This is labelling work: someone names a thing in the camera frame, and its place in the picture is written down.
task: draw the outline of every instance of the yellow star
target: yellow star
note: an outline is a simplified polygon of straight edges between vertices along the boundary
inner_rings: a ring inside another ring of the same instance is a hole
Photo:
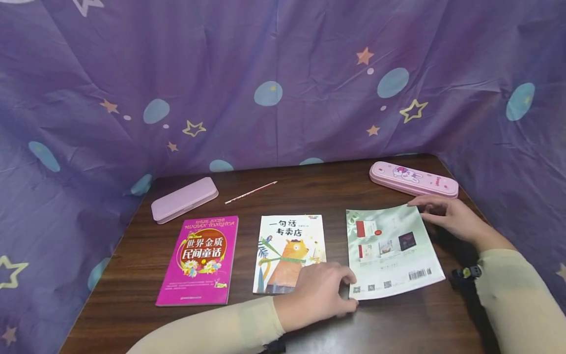
[[[363,50],[363,52],[356,53],[356,55],[358,56],[358,63],[356,65],[360,65],[361,63],[364,63],[365,65],[369,65],[370,58],[374,56],[373,53],[370,53],[370,48],[368,47],[366,47]]]
[[[414,99],[414,100],[413,100],[413,103],[411,103],[411,106],[409,106],[408,108],[405,108],[405,109],[401,109],[401,110],[399,111],[399,113],[401,113],[401,114],[405,117],[404,123],[407,123],[407,122],[409,122],[410,120],[415,119],[415,118],[421,118],[421,117],[422,117],[423,108],[426,107],[427,104],[428,104],[428,102],[419,103],[419,102],[417,101],[417,99]],[[408,112],[411,111],[415,106],[417,106],[418,109],[419,109],[418,113],[417,113],[417,114],[414,114],[414,115],[412,115],[412,116],[409,117]]]
[[[16,269],[10,275],[10,282],[9,283],[0,283],[0,289],[8,288],[14,289],[18,287],[18,279],[16,278],[19,272],[23,271],[29,263],[14,263],[12,264],[7,256],[3,255],[0,257],[0,267],[4,265],[7,269]]]
[[[103,102],[100,102],[100,105],[103,106],[104,108],[106,108],[106,110],[108,111],[108,113],[120,113],[118,112],[118,110],[116,108],[118,108],[117,104],[112,104],[108,101],[106,101],[106,99],[104,99]]]
[[[562,263],[560,264],[560,270],[556,272],[556,274],[560,275],[562,279],[566,282],[566,266]]]
[[[16,327],[6,327],[6,333],[2,335],[2,338],[6,341],[6,347],[9,347],[12,342],[16,341]]]
[[[177,144],[173,144],[172,142],[169,142],[169,144],[167,144],[167,147],[171,149],[171,151],[179,151],[179,149],[177,149]]]
[[[371,128],[369,128],[368,130],[366,130],[366,132],[370,133],[369,136],[372,135],[377,135],[378,134],[378,130],[380,130],[380,127],[376,127],[375,125],[372,125]]]
[[[198,128],[198,130],[194,133],[191,132],[191,128]],[[183,129],[183,133],[192,136],[193,138],[200,133],[201,131],[206,131],[206,129],[203,127],[203,123],[198,123],[198,124],[193,124],[189,121],[187,121],[187,129]]]

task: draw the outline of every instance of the magenta book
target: magenta book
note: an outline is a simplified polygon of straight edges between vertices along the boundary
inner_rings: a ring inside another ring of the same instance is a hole
[[[185,220],[155,305],[226,305],[237,233],[237,216]]]

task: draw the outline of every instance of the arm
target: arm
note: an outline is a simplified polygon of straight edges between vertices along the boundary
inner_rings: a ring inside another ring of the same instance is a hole
[[[566,348],[566,317],[537,271],[517,251],[480,254],[475,281],[502,353],[560,353]]]
[[[356,278],[336,262],[304,267],[290,294],[179,319],[142,338],[127,354],[260,353],[285,332],[356,311],[357,300],[338,294],[341,282],[355,284]]]
[[[457,199],[416,197],[423,220],[474,245],[482,275],[475,286],[502,353],[562,353],[566,317],[537,271],[499,232]]]
[[[260,353],[283,333],[273,298],[262,297],[171,322],[127,354]]]

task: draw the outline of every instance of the barcode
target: barcode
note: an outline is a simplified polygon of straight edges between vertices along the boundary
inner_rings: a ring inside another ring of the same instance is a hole
[[[409,272],[409,280],[420,279],[424,276],[431,275],[431,274],[432,274],[432,270],[430,268],[427,268],[426,270],[424,270],[424,269],[415,270],[413,272]]]

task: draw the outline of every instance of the fabric backdrop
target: fabric backdrop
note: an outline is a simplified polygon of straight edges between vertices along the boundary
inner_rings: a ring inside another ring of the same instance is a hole
[[[152,180],[428,152],[566,309],[563,0],[0,0],[0,352],[56,353]]]

